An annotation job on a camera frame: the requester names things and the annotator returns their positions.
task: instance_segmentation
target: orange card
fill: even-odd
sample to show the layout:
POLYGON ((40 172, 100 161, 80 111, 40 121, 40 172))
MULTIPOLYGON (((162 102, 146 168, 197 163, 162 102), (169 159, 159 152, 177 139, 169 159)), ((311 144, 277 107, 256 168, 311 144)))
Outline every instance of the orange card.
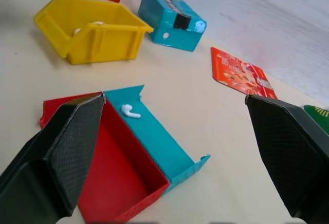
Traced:
POLYGON ((254 94, 277 99, 265 73, 259 67, 211 48, 213 78, 245 94, 254 94))

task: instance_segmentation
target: wireless earbud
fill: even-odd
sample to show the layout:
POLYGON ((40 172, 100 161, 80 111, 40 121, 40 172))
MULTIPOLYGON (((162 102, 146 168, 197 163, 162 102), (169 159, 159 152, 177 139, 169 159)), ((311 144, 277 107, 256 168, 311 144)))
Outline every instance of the wireless earbud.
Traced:
POLYGON ((123 104, 121 106, 121 112, 126 115, 127 117, 130 118, 135 118, 135 119, 139 119, 140 118, 140 114, 135 114, 135 113, 131 113, 130 111, 133 109, 132 105, 130 104, 123 104))

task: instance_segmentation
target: yellow plastic bin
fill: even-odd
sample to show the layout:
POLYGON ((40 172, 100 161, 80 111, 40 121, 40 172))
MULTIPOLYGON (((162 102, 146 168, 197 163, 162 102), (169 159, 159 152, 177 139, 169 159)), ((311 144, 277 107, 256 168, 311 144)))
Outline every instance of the yellow plastic bin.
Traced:
POLYGON ((34 22, 71 64, 135 59, 145 32, 153 31, 124 5, 97 0, 52 0, 34 22))

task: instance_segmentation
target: table surface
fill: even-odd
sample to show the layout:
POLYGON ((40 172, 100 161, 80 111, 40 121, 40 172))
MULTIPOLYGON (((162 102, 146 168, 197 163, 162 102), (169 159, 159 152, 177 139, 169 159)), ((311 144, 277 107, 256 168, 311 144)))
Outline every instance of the table surface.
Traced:
MULTIPOLYGON (((33 24, 50 0, 0 0, 0 172, 40 128, 44 100, 145 84, 142 101, 195 160, 210 160, 132 221, 286 223, 293 220, 260 158, 244 95, 212 78, 207 38, 193 52, 145 37, 134 61, 72 66, 33 24)), ((139 1, 122 0, 132 11, 139 1)), ((316 101, 268 76, 277 96, 316 101)), ((79 210, 59 223, 84 223, 79 210)))

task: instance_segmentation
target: white earbud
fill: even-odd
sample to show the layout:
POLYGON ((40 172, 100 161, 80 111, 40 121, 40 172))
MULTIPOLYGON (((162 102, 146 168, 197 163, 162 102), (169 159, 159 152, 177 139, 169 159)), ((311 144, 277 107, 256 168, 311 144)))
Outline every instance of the white earbud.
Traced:
POLYGON ((131 113, 130 111, 132 109, 133 109, 132 105, 129 105, 129 104, 123 104, 121 106, 121 112, 124 115, 126 115, 127 117, 130 117, 130 118, 139 119, 140 118, 140 114, 131 113))

